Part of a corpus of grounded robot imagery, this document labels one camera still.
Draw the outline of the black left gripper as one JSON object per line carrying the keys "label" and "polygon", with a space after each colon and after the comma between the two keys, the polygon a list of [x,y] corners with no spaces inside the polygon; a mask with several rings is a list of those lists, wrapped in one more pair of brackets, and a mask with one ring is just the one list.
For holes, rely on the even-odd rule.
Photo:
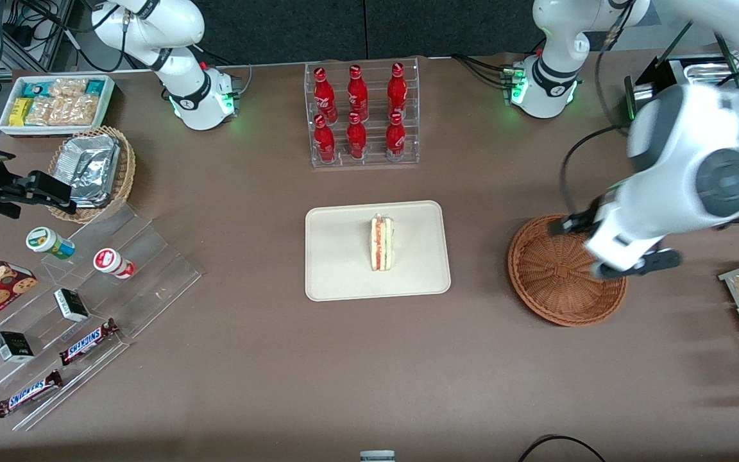
{"label": "black left gripper", "polygon": [[659,270],[669,270],[683,263],[683,258],[674,249],[651,250],[640,257],[629,269],[618,270],[601,262],[593,263],[590,272],[596,278],[624,278],[643,276]]}

